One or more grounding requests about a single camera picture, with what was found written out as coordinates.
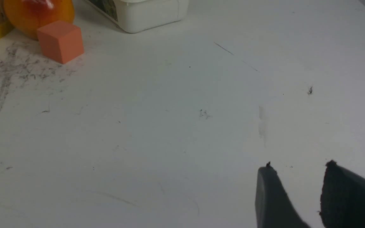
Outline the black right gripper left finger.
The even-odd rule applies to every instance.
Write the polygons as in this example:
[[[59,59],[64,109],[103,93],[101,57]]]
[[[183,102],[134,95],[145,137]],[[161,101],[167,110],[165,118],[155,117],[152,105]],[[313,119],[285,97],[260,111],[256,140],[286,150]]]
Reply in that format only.
[[[257,173],[255,215],[258,228],[308,228],[285,191],[277,171],[268,162]]]

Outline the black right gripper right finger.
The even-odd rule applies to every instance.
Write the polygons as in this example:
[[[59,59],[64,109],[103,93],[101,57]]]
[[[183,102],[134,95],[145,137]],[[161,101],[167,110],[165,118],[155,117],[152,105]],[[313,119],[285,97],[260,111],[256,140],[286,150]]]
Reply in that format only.
[[[365,228],[365,178],[327,162],[319,214],[326,228]]]

